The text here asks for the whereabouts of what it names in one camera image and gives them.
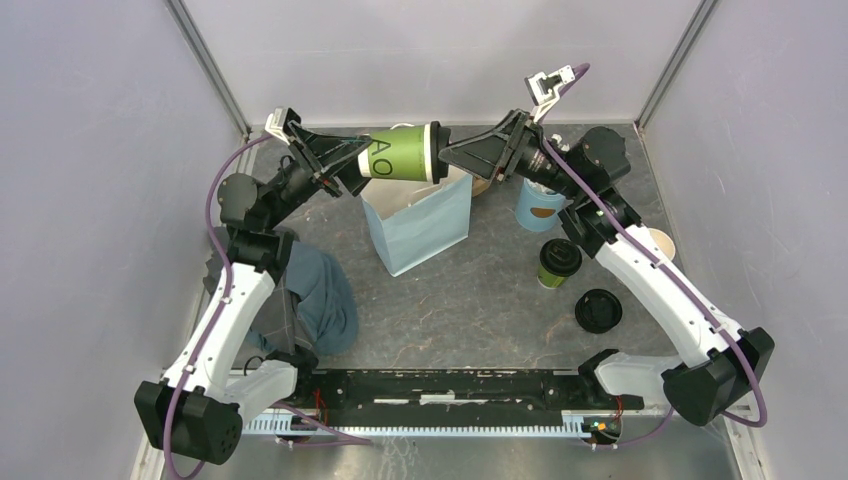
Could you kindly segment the black plastic cup lid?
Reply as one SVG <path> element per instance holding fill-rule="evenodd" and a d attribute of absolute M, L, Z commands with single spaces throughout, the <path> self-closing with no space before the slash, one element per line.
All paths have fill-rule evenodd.
<path fill-rule="evenodd" d="M 583 256 L 580 248 L 563 238 L 547 241 L 539 252 L 539 274 L 570 277 L 579 271 Z"/>

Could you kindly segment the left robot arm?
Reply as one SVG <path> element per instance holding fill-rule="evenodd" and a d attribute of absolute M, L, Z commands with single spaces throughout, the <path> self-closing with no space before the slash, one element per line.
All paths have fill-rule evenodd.
<path fill-rule="evenodd" d="M 256 315 L 284 284 L 294 237 L 276 225 L 320 190 L 339 196 L 351 188 L 361 177 L 358 157 L 371 140 L 298 125 L 270 128 L 265 138 L 285 143 L 291 160 L 266 184 L 228 166 L 217 172 L 206 204 L 219 208 L 228 232 L 226 240 L 210 238 L 222 262 L 220 277 L 177 360 L 159 381 L 141 383 L 134 397 L 148 441 L 167 466 L 176 456 L 202 466 L 225 463 L 244 427 L 270 408 L 295 413 L 311 400 L 314 413 L 303 414 L 292 434 L 328 427 L 330 409 L 313 377 L 317 359 L 305 346 L 273 349 L 237 380 L 230 369 Z"/>

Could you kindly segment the green paper coffee cup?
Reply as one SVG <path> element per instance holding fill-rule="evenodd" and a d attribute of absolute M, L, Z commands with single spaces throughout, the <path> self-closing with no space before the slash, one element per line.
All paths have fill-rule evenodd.
<path fill-rule="evenodd" d="M 561 274 L 557 271 L 551 271 L 544 265 L 539 265 L 537 269 L 537 281 L 546 289 L 557 289 L 562 286 L 569 278 L 567 274 Z"/>

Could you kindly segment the light blue paper bag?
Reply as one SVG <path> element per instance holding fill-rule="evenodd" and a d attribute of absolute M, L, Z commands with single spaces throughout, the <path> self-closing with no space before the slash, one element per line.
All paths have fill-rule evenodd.
<path fill-rule="evenodd" d="M 472 176 L 451 165 L 439 184 L 371 178 L 360 198 L 372 243 L 390 275 L 468 237 L 471 187 Z"/>

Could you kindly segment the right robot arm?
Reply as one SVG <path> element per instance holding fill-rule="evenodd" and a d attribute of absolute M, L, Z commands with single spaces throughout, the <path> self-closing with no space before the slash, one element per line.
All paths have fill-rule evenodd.
<path fill-rule="evenodd" d="M 616 181 L 631 169 L 617 132 L 594 127 L 565 148 L 526 111 L 513 110 L 485 132 L 438 143 L 433 153 L 477 177 L 515 174 L 565 196 L 559 217 L 567 238 L 635 296 L 675 347 L 666 357 L 597 355 L 591 372 L 577 382 L 585 405 L 602 408 L 617 395 L 656 399 L 703 426 L 730 416 L 737 401 L 752 395 L 757 417 L 750 424 L 765 426 L 760 381 L 775 348 L 773 338 L 726 315 L 661 251 L 616 189 Z"/>

